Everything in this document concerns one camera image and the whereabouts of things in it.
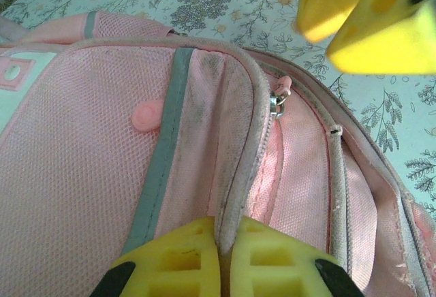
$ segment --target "zipper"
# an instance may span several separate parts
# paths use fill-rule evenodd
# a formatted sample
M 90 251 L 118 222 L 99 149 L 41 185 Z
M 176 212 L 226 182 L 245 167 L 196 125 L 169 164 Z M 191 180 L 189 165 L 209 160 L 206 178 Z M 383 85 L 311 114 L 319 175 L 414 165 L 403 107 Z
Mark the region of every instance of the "zipper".
M 262 68 L 266 68 L 274 75 L 279 77 L 277 80 L 277 88 L 271 93 L 273 97 L 277 98 L 277 105 L 279 105 L 282 98 L 288 98 L 290 95 L 290 86 L 285 85 L 283 87 L 283 82 L 286 78 L 290 77 L 279 68 L 274 67 L 264 63 L 263 61 L 258 61 Z M 330 205 L 329 214 L 329 241 L 328 248 L 329 252 L 333 254 L 339 261 L 340 265 L 344 267 L 347 271 L 350 271 L 350 246 L 349 246 L 349 203 L 347 196 L 347 183 L 345 180 L 345 169 L 343 168 L 343 157 L 341 148 L 342 128 L 338 126 L 334 119 L 330 116 L 330 113 L 325 109 L 320 101 L 305 88 L 299 81 L 295 80 L 294 84 L 296 88 L 303 94 L 309 97 L 312 101 L 313 107 L 317 110 L 318 114 L 321 116 L 326 127 L 326 134 L 328 134 L 329 144 L 331 144 L 331 149 L 329 149 L 329 159 L 331 166 L 337 170 L 337 175 L 332 178 L 330 183 L 332 189 L 333 199 Z M 289 87 L 289 93 L 283 92 L 283 88 Z M 277 114 L 283 114 L 284 108 L 276 110 Z
M 277 88 L 270 94 L 270 114 L 278 119 L 285 112 L 285 101 L 291 95 L 292 79 L 283 76 L 277 81 Z

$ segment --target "gray piping trim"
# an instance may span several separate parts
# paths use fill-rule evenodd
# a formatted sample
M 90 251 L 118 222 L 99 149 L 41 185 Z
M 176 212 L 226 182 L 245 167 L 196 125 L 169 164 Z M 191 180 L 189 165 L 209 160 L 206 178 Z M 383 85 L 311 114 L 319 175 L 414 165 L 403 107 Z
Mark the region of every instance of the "gray piping trim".
M 87 23 L 84 26 L 84 37 L 94 38 L 93 30 L 95 25 L 95 17 L 97 16 L 96 11 L 91 11 L 87 16 Z
M 163 105 L 159 140 L 151 157 L 144 187 L 122 254 L 147 243 L 155 235 L 177 145 L 189 62 L 193 50 L 193 48 L 178 48 L 174 53 L 170 86 Z
M 347 268 L 346 271 L 349 276 L 352 277 L 353 275 L 353 257 L 352 257 L 352 238 L 351 238 L 351 231 L 348 230 L 348 228 L 351 227 L 350 218 L 349 218 L 349 212 L 350 212 L 350 205 L 349 205 L 349 185 L 348 185 L 348 177 L 347 177 L 347 167 L 345 166 L 345 158 L 343 154 L 343 148 L 342 148 L 342 139 L 341 139 L 341 150 L 342 150 L 342 167 L 343 167 L 343 175 L 344 175 L 344 182 L 345 182 L 345 197 L 346 197 L 346 206 L 347 206 Z
M 347 227 L 347 187 L 345 184 L 345 169 L 342 155 L 341 136 L 339 131 L 331 131 L 328 136 L 330 148 L 330 252 L 339 264 L 349 271 L 348 227 Z

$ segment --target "table surface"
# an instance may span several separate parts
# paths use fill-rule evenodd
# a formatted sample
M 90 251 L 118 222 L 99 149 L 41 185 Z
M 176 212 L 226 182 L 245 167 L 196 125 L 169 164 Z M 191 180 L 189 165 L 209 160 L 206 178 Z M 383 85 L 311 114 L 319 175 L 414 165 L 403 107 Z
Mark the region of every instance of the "table surface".
M 177 31 L 275 53 L 309 70 L 367 124 L 417 201 L 436 218 L 436 76 L 353 76 L 325 58 L 329 40 L 295 31 L 298 0 L 17 0 L 3 15 L 34 28 L 106 10 L 152 18 Z

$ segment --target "backpack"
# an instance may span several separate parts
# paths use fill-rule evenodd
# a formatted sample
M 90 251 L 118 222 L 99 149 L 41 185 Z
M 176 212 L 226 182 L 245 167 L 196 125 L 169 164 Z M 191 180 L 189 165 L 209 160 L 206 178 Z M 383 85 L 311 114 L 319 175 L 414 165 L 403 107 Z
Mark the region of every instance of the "backpack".
M 1 296 L 89 296 L 120 255 L 206 216 L 222 255 L 246 216 L 365 296 L 435 295 L 433 220 L 309 72 L 105 12 L 18 36 L 0 48 Z

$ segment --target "pink mesh fabric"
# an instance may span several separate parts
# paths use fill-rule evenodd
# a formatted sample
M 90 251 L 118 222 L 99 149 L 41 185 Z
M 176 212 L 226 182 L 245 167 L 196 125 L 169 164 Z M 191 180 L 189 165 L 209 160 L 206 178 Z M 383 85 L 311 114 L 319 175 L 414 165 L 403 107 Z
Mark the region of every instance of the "pink mesh fabric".
M 245 145 L 252 95 L 250 78 L 235 58 L 193 52 L 155 237 L 198 217 L 215 215 L 220 191 L 232 182 Z
M 280 122 L 274 121 L 262 164 L 247 199 L 246 216 L 266 224 L 271 222 L 282 169 L 283 136 Z
M 369 163 L 366 153 L 363 154 L 361 149 L 356 149 L 351 142 L 352 140 L 348 140 L 348 147 L 371 188 L 371 195 L 377 207 L 373 272 L 364 295 L 415 296 L 409 269 L 405 263 L 397 192 Z
M 119 256 L 158 133 L 130 117 L 163 99 L 173 49 L 56 58 L 0 140 L 2 296 L 89 296 Z
M 266 224 L 272 228 L 326 250 L 330 192 L 324 130 L 316 115 L 295 91 L 286 100 L 285 109 L 287 112 L 279 119 L 280 126 L 277 125 L 272 133 L 272 138 L 279 140 L 271 139 L 267 149 L 268 152 L 270 144 L 279 144 L 279 147 L 271 149 L 283 150 L 281 176 L 268 178 L 268 175 L 277 173 L 277 165 L 266 160 L 266 169 L 261 168 L 258 172 L 261 178 L 256 179 L 269 182 L 271 188 L 275 180 L 280 180 L 277 192 L 258 193 L 253 189 L 248 205 L 255 207 L 255 219 L 270 218 Z M 260 205 L 263 206 L 263 214 L 259 213 Z
M 139 16 L 98 12 L 93 34 L 94 37 L 165 37 L 171 30 L 160 22 Z
M 433 263 L 436 259 L 436 228 L 435 222 L 431 218 L 430 214 L 425 210 L 425 208 L 417 203 L 411 203 L 411 207 L 414 213 L 415 224 L 422 233 L 422 238 L 424 239 L 424 245 L 429 250 L 431 257 L 433 258 Z
M 343 144 L 342 148 L 349 198 L 349 274 L 356 285 L 364 290 L 373 270 L 377 209 L 362 170 L 348 146 Z

